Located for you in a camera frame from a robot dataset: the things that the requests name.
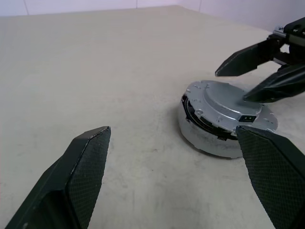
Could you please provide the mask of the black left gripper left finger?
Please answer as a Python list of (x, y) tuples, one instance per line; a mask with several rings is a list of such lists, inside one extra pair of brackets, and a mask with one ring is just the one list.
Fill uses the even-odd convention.
[(75, 137), (41, 175), (5, 229), (87, 229), (102, 186), (111, 128)]

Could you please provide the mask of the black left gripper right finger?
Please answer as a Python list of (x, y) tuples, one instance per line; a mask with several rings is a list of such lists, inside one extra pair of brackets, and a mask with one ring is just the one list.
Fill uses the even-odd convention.
[(287, 138), (236, 129), (252, 187), (275, 229), (305, 229), (305, 155)]

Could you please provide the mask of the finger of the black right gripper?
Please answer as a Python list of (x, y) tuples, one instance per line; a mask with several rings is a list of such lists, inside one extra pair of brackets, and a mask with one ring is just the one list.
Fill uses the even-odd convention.
[(253, 103), (274, 103), (305, 92), (305, 63), (278, 70), (243, 96)]
[(280, 39), (267, 39), (233, 53), (215, 71), (215, 76), (240, 76), (272, 61), (284, 45)]

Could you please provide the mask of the grey round motor lid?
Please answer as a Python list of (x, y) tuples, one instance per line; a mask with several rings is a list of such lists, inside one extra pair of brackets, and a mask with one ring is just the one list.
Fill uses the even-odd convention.
[(236, 136), (236, 127), (245, 125), (274, 132), (278, 120), (267, 105), (243, 100), (246, 91), (229, 83), (202, 80), (191, 83), (184, 96), (199, 121)]

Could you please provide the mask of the copper wound motor stator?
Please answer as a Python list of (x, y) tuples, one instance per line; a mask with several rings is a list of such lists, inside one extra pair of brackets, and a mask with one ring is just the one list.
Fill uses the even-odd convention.
[(234, 159), (243, 156), (237, 140), (220, 140), (217, 136), (200, 129), (193, 122), (187, 120), (182, 103), (179, 103), (178, 106), (178, 122), (182, 135), (195, 148), (220, 157)]

